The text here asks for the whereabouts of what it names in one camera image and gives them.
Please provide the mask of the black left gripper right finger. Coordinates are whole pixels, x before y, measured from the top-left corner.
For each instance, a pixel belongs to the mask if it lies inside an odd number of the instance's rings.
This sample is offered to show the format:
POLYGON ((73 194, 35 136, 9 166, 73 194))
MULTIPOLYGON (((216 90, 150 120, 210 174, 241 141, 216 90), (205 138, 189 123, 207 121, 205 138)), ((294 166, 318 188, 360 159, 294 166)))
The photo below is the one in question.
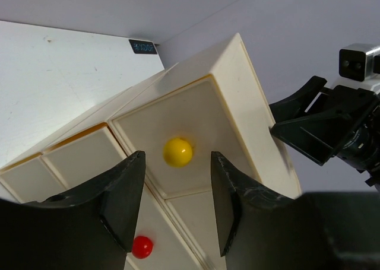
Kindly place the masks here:
POLYGON ((212 152, 220 254, 228 269, 378 269, 379 193, 292 199, 212 152))

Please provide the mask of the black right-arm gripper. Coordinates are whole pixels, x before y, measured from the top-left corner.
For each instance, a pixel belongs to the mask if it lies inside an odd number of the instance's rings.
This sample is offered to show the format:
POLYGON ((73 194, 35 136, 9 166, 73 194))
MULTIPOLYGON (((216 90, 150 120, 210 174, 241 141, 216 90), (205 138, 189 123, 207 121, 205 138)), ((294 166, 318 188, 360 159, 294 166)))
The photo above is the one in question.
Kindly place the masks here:
POLYGON ((292 95, 270 104, 276 124, 271 133, 316 164, 338 157, 379 188, 379 96, 373 91, 338 85, 329 91, 321 112, 306 108, 327 80, 313 76, 292 95))

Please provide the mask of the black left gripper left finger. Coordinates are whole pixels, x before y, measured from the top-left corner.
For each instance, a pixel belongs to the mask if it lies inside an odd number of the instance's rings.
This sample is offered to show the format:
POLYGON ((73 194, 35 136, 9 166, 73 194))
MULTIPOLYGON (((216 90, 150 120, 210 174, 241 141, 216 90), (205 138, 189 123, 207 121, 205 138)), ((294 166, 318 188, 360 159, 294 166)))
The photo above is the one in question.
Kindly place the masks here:
POLYGON ((1 201, 2 269, 123 269, 132 250, 145 153, 43 202, 1 201))

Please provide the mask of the cream plastic drawer cabinet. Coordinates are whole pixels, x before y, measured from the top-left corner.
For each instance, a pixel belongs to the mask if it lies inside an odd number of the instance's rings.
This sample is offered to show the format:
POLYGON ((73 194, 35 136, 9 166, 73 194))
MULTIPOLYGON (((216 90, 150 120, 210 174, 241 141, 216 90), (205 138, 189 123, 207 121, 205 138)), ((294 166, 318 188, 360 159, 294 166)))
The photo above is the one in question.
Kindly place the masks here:
MULTIPOLYGON (((247 175, 282 195, 299 196, 299 180, 286 148, 270 134, 275 120, 239 34, 94 106, 3 166, 1 184, 18 202, 43 201, 109 170, 134 152, 116 132, 115 116, 207 75, 214 79, 252 161, 254 174, 247 175)), ((163 157, 173 167, 184 166, 192 157, 192 148, 183 146, 181 139, 172 139, 165 145, 163 157)), ((137 238, 138 253, 130 255, 147 258, 153 242, 146 236, 137 238)))

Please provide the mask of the cream drawer yellow knob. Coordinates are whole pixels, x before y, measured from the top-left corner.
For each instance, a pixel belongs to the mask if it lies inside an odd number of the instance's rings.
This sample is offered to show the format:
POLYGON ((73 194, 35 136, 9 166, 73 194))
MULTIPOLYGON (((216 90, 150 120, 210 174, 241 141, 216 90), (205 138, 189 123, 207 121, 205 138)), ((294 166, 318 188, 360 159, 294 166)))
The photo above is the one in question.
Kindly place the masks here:
POLYGON ((193 81, 112 120, 124 146, 146 153, 148 176, 164 199, 210 190, 210 155, 219 151, 239 170, 253 175, 252 161, 237 135, 211 75, 193 81), (181 139, 192 148, 186 165, 173 167, 165 145, 181 139))

